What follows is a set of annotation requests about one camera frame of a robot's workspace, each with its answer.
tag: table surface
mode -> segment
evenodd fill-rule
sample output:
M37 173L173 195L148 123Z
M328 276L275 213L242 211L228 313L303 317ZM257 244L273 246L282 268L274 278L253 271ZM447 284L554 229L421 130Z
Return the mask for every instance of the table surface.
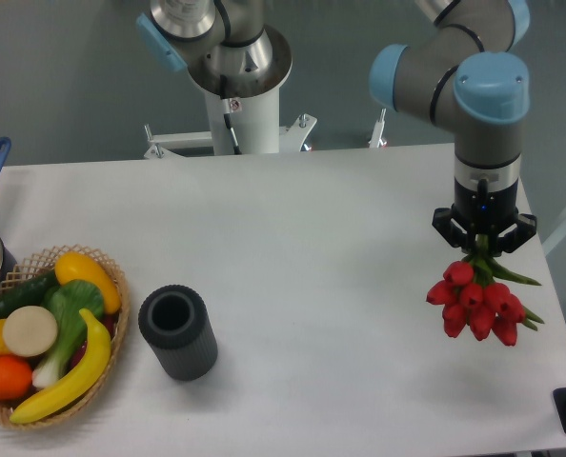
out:
M0 428L0 455L457 456L566 447L566 327L537 237L500 261L546 321L514 348L448 338L426 291L461 252L431 227L452 145L6 167L0 235L18 258L101 248L131 321L104 389L66 424ZM522 188L518 206L528 211ZM169 378L137 312L167 284L205 300L219 358Z

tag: tulip bouquet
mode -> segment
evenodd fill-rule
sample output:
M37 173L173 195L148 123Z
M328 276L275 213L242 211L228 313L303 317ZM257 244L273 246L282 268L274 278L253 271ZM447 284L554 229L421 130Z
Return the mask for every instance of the tulip bouquet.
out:
M505 346L514 346L518 324L532 330L537 330L536 323L544 324L495 278L531 286L539 283L501 266L489 254L486 236L478 235L475 252L452 262L443 277L427 292L427 302L444 306L444 331L451 338L469 326L478 341L492 330Z

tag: bok choy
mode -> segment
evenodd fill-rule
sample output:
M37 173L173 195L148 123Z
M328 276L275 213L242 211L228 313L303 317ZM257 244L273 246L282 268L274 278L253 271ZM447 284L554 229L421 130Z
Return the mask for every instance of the bok choy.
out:
M46 352L44 359L33 371L33 385L45 388L61 379L72 355L86 340L86 324L80 309L89 309L101 319L104 313L103 296L99 288L87 281L74 280L48 294L43 304L58 324L58 337Z

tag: wicker basket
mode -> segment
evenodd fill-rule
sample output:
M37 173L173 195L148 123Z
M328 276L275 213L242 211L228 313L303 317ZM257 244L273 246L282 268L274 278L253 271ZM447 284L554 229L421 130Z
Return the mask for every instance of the wicker basket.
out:
M94 259L112 278L114 283L118 288L118 293L120 294L121 307L118 314L118 321L115 328L115 334L111 340L111 358L105 371L97 382L75 403L71 404L69 407L62 409L61 411L48 416L41 421L34 422L32 424L26 425L16 425L10 422L10 415L13 411L13 404L0 403L0 426L5 428L15 428L21 430L33 430L37 428L43 428L52 426L54 424L59 424L71 416L73 416L80 409L85 407L88 403L92 401L99 389L105 384L108 375L111 372L111 368L115 364L118 352L124 341L124 337L127 332L127 327L129 323L129 287L124 276L124 272L120 267L110 258L107 254L101 252L99 249L84 248L78 245L73 247L63 246L61 248L55 247L50 249L44 249L39 254L33 254L32 257L23 260L23 262L14 267L14 270L8 273L6 279L0 284L0 293L3 293L9 288L13 288L17 284L30 279L40 273L48 271L54 268L54 263L56 259L62 254L69 251L81 252L90 256Z

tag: white cylinder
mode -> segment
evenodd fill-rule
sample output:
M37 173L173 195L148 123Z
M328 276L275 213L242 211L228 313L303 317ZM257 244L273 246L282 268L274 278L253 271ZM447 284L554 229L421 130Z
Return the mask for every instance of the white cylinder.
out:
M241 111L231 113L231 124L241 153L279 152L279 87L255 97L240 99ZM223 101L211 92L202 91L209 115L213 151L215 155L233 155L233 140L224 122Z

